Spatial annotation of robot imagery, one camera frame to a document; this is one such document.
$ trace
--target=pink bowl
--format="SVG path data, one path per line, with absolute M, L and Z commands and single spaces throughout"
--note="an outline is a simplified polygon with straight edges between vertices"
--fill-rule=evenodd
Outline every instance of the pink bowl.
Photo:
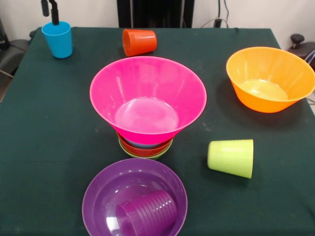
M 93 78 L 97 113 L 125 139 L 163 143 L 193 123 L 206 106 L 200 78 L 178 62 L 158 57 L 115 61 Z

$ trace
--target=bowl rim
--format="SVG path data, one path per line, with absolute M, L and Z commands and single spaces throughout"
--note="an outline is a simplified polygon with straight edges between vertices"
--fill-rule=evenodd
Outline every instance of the bowl rim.
M 151 154 L 136 154 L 136 153 L 134 152 L 134 150 L 130 150 L 129 148 L 126 148 L 124 142 L 123 142 L 121 139 L 119 139 L 119 142 L 120 142 L 120 144 L 122 145 L 122 147 L 124 148 L 124 150 L 126 150 L 128 153 L 130 153 L 130 154 L 132 154 L 132 155 L 135 155 L 135 156 L 141 157 L 141 158 L 152 158 L 152 157 L 154 158 L 155 156 L 157 156 L 157 155 L 163 153 L 165 150 L 167 150 L 167 149 L 170 147 L 170 145 L 173 143 L 173 140 L 170 141 L 170 142 L 169 142 L 166 146 L 164 146 L 163 148 L 159 148 L 159 150 L 145 149 L 145 150 L 150 151 Z
M 176 129 L 173 129 L 171 131 L 167 131 L 167 132 L 138 132 L 138 131 L 135 131 L 135 130 L 131 130 L 131 129 L 126 129 L 126 128 L 123 128 L 119 125 L 116 125 L 115 123 L 109 121 L 107 118 L 105 118 L 101 113 L 100 111 L 96 108 L 95 106 L 95 103 L 92 99 L 92 87 L 94 86 L 94 83 L 95 83 L 95 78 L 103 72 L 103 70 L 106 70 L 107 67 L 110 67 L 110 66 L 113 66 L 114 64 L 116 63 L 120 63 L 121 61 L 125 61 L 125 60 L 135 60 L 135 59 L 154 59 L 154 60 L 161 60 L 161 61 L 168 61 L 170 63 L 173 63 L 173 64 L 176 64 L 178 65 L 179 67 L 187 70 L 187 71 L 190 71 L 198 80 L 198 83 L 201 85 L 201 88 L 203 90 L 203 95 L 204 95 L 204 100 L 203 100 L 203 104 L 202 104 L 202 108 L 200 109 L 199 113 L 195 116 L 194 119 L 192 119 L 190 122 L 180 126 L 180 127 L 177 127 Z M 167 58 L 162 58 L 162 57 L 154 57 L 154 56 L 136 56 L 136 57 L 129 57 L 129 58 L 123 58 L 123 59 L 119 59 L 119 60 L 116 60 L 112 63 L 109 63 L 108 65 L 106 65 L 105 67 L 103 67 L 102 69 L 100 69 L 96 74 L 95 76 L 93 77 L 92 79 L 92 82 L 91 82 L 91 85 L 90 85 L 90 101 L 92 103 L 92 106 L 94 108 L 94 110 L 104 119 L 106 120 L 111 126 L 113 127 L 117 127 L 121 130 L 124 130 L 124 131 L 127 131 L 127 132 L 130 132 L 130 133 L 136 133 L 136 134 L 143 134 L 143 135 L 163 135 L 163 134 L 169 134 L 169 133 L 173 133 L 173 132 L 177 132 L 177 131 L 181 131 L 182 129 L 184 129 L 185 127 L 191 125 L 192 123 L 194 123 L 200 116 L 201 114 L 203 113 L 203 111 L 205 110 L 205 107 L 206 107 L 206 104 L 207 104 L 207 91 L 206 91 L 206 87 L 205 85 L 203 84 L 201 78 L 195 73 L 193 72 L 191 69 L 189 69 L 187 66 L 177 62 L 177 61 L 174 61 L 174 60 L 171 60 L 171 59 L 167 59 Z
M 163 151 L 161 151 L 160 153 L 158 153 L 158 154 L 155 154 L 155 155 L 153 155 L 153 156 L 147 156 L 147 157 L 144 157 L 144 156 L 137 156 L 137 155 L 135 155 L 135 154 L 133 154 L 133 153 L 130 153 L 128 150 L 126 150 L 125 149 L 125 147 L 124 147 L 124 145 L 122 144 L 122 141 L 120 140 L 120 139 L 118 139 L 118 143 L 119 143 L 119 145 L 120 145 L 120 147 L 122 148 L 122 150 L 126 153 L 126 154 L 128 154 L 129 156 L 131 156 L 131 157 L 134 157 L 134 158 L 143 158 L 143 159 L 152 159 L 152 160 L 155 160 L 155 159 L 159 159 L 161 156 L 163 156 L 170 148 L 171 148 L 171 146 L 172 146 L 172 144 L 173 144 L 173 140 L 168 144 L 168 146 L 163 150 Z
M 267 49 L 267 50 L 278 51 L 278 52 L 281 51 L 281 53 L 285 53 L 285 54 L 288 54 L 288 55 L 290 55 L 290 56 L 292 56 L 292 57 L 295 57 L 295 58 L 297 58 L 298 60 L 300 60 L 302 63 L 304 63 L 305 65 L 307 65 L 307 66 L 308 66 L 308 69 L 311 70 L 311 71 L 312 71 L 312 74 L 313 74 L 313 88 L 312 88 L 312 90 L 311 90 L 309 93 L 307 93 L 306 95 L 301 96 L 301 97 L 299 97 L 299 98 L 287 99 L 287 100 L 278 100 L 278 99 L 267 99 L 267 98 L 262 98 L 262 97 L 259 97 L 259 96 L 255 96 L 255 95 L 253 95 L 253 94 L 247 92 L 246 90 L 242 89 L 242 88 L 238 85 L 238 83 L 236 83 L 236 82 L 231 78 L 231 76 L 230 76 L 230 73 L 229 73 L 229 70 L 228 70 L 229 62 L 230 62 L 230 60 L 231 60 L 235 55 L 237 55 L 237 54 L 239 54 L 239 53 L 242 53 L 243 51 L 251 51 L 251 50 L 255 50 L 255 49 Z M 243 49 L 241 49 L 241 50 L 238 50 L 238 51 L 234 52 L 234 53 L 228 58 L 228 60 L 227 60 L 227 62 L 226 62 L 225 69 L 226 69 L 227 75 L 229 76 L 229 78 L 230 78 L 230 80 L 232 81 L 232 83 L 233 83 L 234 85 L 236 85 L 240 90 L 242 90 L 242 91 L 246 92 L 247 94 L 250 94 L 250 95 L 252 95 L 252 96 L 254 96 L 254 97 L 258 97 L 258 98 L 260 98 L 260 99 L 263 99 L 263 100 L 265 100 L 265 101 L 272 101 L 272 102 L 295 102 L 295 101 L 299 101 L 299 100 L 301 100 L 301 99 L 303 99 L 303 98 L 309 96 L 309 95 L 314 91 L 314 89 L 315 89 L 315 72 L 314 72 L 314 70 L 311 68 L 311 66 L 310 66 L 306 61 L 304 61 L 303 59 L 301 59 L 300 57 L 298 57 L 297 55 L 295 55 L 295 54 L 293 54 L 293 53 L 290 53 L 290 52 L 288 52 L 288 51 L 279 49 L 279 48 L 263 47 L 263 46 L 256 46 L 256 47 L 243 48 Z
M 122 162 L 130 162 L 130 161 L 133 161 L 133 162 L 135 162 L 135 161 L 138 161 L 138 162 L 154 161 L 156 164 L 161 165 L 161 166 L 163 166 L 164 168 L 168 169 L 170 172 L 172 172 L 174 178 L 181 184 L 181 186 L 182 186 L 182 188 L 183 188 L 183 190 L 184 190 L 185 214 L 184 214 L 184 220 L 183 220 L 183 222 L 181 223 L 180 227 L 178 228 L 178 231 L 174 234 L 174 235 L 177 235 L 177 234 L 181 231 L 181 229 L 182 229 L 182 227 L 183 227 L 183 225 L 184 225 L 184 223 L 185 223 L 185 221 L 186 221 L 186 217 L 187 217 L 188 198 L 187 198 L 187 192 L 186 192 L 185 186 L 184 186 L 183 182 L 181 181 L 181 179 L 178 177 L 178 175 L 177 175 L 171 168 L 169 168 L 168 166 L 166 166 L 166 165 L 164 165 L 164 164 L 162 164 L 162 163 L 160 163 L 160 162 L 158 162 L 158 161 L 156 161 L 156 160 L 146 159 L 146 158 L 130 158 L 130 159 L 125 159 L 125 160 L 121 160 L 121 161 L 116 161 L 116 162 L 114 162 L 114 163 L 108 165 L 107 167 L 105 167 L 103 170 L 101 170 L 101 171 L 91 180 L 91 182 L 89 183 L 87 189 L 85 190 L 84 197 L 83 197 L 83 200 L 82 200 L 82 207 L 81 207 L 81 214 L 82 214 L 82 218 L 83 218 L 83 223 L 84 223 L 85 229 L 88 231 L 89 235 L 92 236 L 92 234 L 90 233 L 90 230 L 88 229 L 88 227 L 87 227 L 87 225 L 86 225 L 85 217 L 84 217 L 84 202 L 85 202 L 85 198 L 86 198 L 86 195 L 87 195 L 87 192 L 88 192 L 90 186 L 92 185 L 92 183 L 95 181 L 95 179 L 96 179 L 99 175 L 101 175 L 103 172 L 105 172 L 105 171 L 106 171 L 107 169 L 109 169 L 111 166 L 113 166 L 113 165 L 120 165 Z
M 169 139 L 169 140 L 167 140 L 167 141 L 165 141 L 165 142 L 163 142 L 163 143 L 158 144 L 156 147 L 143 149 L 143 148 L 134 147 L 134 146 L 131 145 L 121 134 L 119 134 L 118 132 L 116 132 L 116 133 L 117 133 L 118 139 L 122 142 L 122 144 L 123 144 L 124 146 L 126 145 L 126 146 L 128 146 L 128 148 L 134 149 L 134 150 L 136 150 L 136 151 L 154 151 L 154 150 L 156 150 L 156 149 L 165 148 L 165 147 L 167 147 L 167 146 L 172 142 L 172 140 L 174 139 L 174 137 L 173 137 L 173 138 L 171 138 L 171 139 Z

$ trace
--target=stacked purple cups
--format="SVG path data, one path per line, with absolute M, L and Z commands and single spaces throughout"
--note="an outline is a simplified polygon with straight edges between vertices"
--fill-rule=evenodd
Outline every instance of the stacked purple cups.
M 123 235 L 156 236 L 173 225 L 177 207 L 164 190 L 117 205 L 116 216 Z

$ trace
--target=white wall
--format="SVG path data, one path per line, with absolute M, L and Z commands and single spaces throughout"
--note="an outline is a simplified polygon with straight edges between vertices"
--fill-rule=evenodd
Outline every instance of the white wall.
M 60 20 L 73 26 L 118 27 L 116 0 L 57 0 Z M 315 0 L 226 0 L 229 26 L 271 28 L 283 49 L 290 35 L 301 33 L 315 41 Z M 192 26 L 201 27 L 218 13 L 218 0 L 195 0 Z M 226 16 L 221 0 L 221 17 Z M 50 21 L 40 0 L 0 0 L 0 17 L 10 40 L 29 38 L 30 31 Z
M 315 41 L 315 0 L 226 0 L 226 3 L 231 28 L 271 28 L 283 49 L 291 46 L 293 33 L 304 35 L 306 41 Z M 217 15 L 218 0 L 195 0 L 192 26 L 201 27 Z M 221 17 L 226 17 L 223 0 Z
M 56 0 L 59 20 L 72 26 L 118 27 L 116 0 Z M 0 17 L 9 40 L 29 39 L 30 31 L 51 21 L 40 0 L 0 0 Z

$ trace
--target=table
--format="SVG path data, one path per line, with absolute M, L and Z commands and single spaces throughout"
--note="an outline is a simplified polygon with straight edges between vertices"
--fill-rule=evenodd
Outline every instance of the table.
M 305 100 L 276 114 L 242 105 L 228 57 L 278 44 L 269 29 L 156 29 L 148 55 L 203 80 L 208 102 L 160 162 L 182 179 L 189 209 L 181 236 L 315 234 L 315 118 Z M 122 29 L 73 28 L 74 53 L 54 59 L 38 30 L 0 105 L 0 235 L 85 236 L 81 204 L 93 177 L 127 158 L 89 99 L 93 76 L 121 59 Z M 208 169 L 212 140 L 254 139 L 252 179 Z

